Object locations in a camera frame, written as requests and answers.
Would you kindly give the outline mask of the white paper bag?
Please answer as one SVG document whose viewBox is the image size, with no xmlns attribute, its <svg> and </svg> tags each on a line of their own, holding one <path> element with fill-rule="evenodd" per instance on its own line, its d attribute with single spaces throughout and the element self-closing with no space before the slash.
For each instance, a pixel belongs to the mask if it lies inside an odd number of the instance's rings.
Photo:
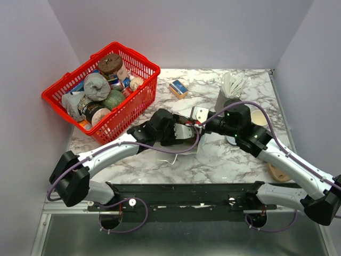
<svg viewBox="0 0 341 256">
<path fill-rule="evenodd" d="M 162 146 L 159 142 L 157 142 L 155 144 L 156 148 L 159 148 L 162 151 L 157 151 L 156 159 L 160 162 L 166 162 L 170 165 L 173 165 L 179 155 L 196 154 L 199 149 L 205 144 L 205 140 L 206 136 L 204 134 L 200 135 L 198 143 L 193 148 L 192 146 L 196 142 L 196 133 L 193 138 L 186 139 L 185 142 L 181 145 Z"/>
</svg>

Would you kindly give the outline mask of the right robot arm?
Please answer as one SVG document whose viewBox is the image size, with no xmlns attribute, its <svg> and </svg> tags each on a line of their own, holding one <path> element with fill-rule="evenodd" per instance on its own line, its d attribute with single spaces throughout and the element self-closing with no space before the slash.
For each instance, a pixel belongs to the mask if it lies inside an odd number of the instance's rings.
<svg viewBox="0 0 341 256">
<path fill-rule="evenodd" d="M 275 135 L 269 117 L 266 129 L 251 121 L 251 101 L 229 100 L 217 113 L 199 113 L 198 121 L 206 132 L 234 137 L 237 146 L 254 157 L 272 164 L 288 175 L 299 190 L 260 183 L 245 195 L 246 205 L 257 209 L 263 204 L 274 204 L 303 211 L 314 222 L 328 226 L 340 208 L 340 176 L 310 164 L 289 150 Z"/>
</svg>

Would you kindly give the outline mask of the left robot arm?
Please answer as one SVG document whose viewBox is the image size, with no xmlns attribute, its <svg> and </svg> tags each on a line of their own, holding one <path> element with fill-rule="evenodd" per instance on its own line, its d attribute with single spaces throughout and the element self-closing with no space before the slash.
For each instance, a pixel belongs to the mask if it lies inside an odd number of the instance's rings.
<svg viewBox="0 0 341 256">
<path fill-rule="evenodd" d="M 133 126 L 118 139 L 97 149 L 74 154 L 64 153 L 50 176 L 52 190 L 55 190 L 67 207 L 83 200 L 100 203 L 107 211 L 118 204 L 113 186 L 98 183 L 92 178 L 106 167 L 147 149 L 155 149 L 155 143 L 162 145 L 159 151 L 166 152 L 166 146 L 179 145 L 193 138 L 195 132 L 188 126 L 187 118 L 172 114 L 165 109 L 157 110 L 150 120 Z"/>
</svg>

